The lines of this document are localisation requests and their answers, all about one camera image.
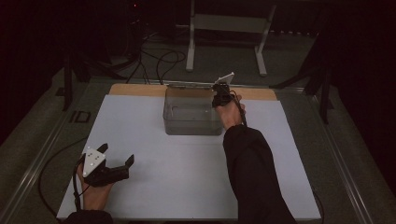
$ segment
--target dark background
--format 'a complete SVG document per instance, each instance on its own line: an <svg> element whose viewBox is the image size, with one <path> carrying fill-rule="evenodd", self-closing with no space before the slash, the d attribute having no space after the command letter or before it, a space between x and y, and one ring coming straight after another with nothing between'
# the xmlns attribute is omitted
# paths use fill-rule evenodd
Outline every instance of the dark background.
<svg viewBox="0 0 396 224"><path fill-rule="evenodd" d="M228 7L221 9L219 6L224 1L203 0L197 1L196 9L237 16L262 12L258 1L241 2L227 1ZM113 7L105 1L93 5L88 0L1 3L0 144L49 88L52 76L63 67L63 52L67 47L77 47L95 60L106 61L109 54L120 51L110 34L119 32L119 38L128 38L117 29L124 27L125 18L130 21L141 18L152 29L172 37L175 37L175 24L189 24L190 1L129 3L138 3L139 8L123 11L128 6L126 1L116 2ZM284 31L316 36L321 31L304 67L321 65L323 61L319 59L323 58L331 63L332 84L338 88L394 193L395 9L386 1L282 2L278 4L272 26L276 35Z"/></svg>

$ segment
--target table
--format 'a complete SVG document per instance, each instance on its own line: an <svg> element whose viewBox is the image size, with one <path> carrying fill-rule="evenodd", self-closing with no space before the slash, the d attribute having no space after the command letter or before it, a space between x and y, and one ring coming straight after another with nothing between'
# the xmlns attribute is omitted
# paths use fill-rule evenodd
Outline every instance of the table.
<svg viewBox="0 0 396 224"><path fill-rule="evenodd" d="M162 118L165 88L116 84L103 101L84 150L108 143L108 167L120 166L135 155L130 178L114 186L106 210L114 218L128 220L237 219L222 135L167 135ZM263 132L273 150L282 195L293 216L320 218L274 92L233 89L244 96L247 123ZM74 211L70 185L58 217Z"/></svg>

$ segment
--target transparent plastic box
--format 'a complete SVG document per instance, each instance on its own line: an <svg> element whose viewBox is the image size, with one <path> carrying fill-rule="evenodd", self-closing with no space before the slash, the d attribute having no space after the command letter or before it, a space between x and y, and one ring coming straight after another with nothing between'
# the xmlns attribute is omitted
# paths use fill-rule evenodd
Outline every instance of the transparent plastic box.
<svg viewBox="0 0 396 224"><path fill-rule="evenodd" d="M168 86L163 105L163 122L169 135L220 135L222 124L212 108L210 88Z"/></svg>

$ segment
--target hand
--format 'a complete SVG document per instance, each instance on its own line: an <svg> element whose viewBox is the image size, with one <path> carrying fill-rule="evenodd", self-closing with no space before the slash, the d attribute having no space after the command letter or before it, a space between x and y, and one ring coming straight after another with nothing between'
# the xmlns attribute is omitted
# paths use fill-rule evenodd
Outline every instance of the hand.
<svg viewBox="0 0 396 224"><path fill-rule="evenodd" d="M242 99L241 95L237 95L236 97L238 102ZM245 105L240 105L245 113ZM242 123L241 113L239 112L239 108L233 100L225 106L217 106L216 111L219 113L221 122L223 123L223 127L226 131L233 126Z"/></svg>
<svg viewBox="0 0 396 224"><path fill-rule="evenodd" d="M81 182L82 190L86 189L83 193L84 210L103 210L105 209L108 194L110 193L113 184L109 184L103 187L89 186L84 182L82 177L83 164L80 164L77 169L79 181Z"/></svg>

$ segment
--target black jacket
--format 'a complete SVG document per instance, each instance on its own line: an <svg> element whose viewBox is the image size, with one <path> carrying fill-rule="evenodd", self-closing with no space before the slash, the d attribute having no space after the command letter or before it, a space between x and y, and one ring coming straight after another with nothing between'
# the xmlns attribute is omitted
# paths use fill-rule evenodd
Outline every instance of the black jacket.
<svg viewBox="0 0 396 224"><path fill-rule="evenodd" d="M262 133L237 125L224 135L224 151L233 193L238 201L238 223L296 223L277 182L273 155ZM65 223L112 223L104 211L71 214Z"/></svg>

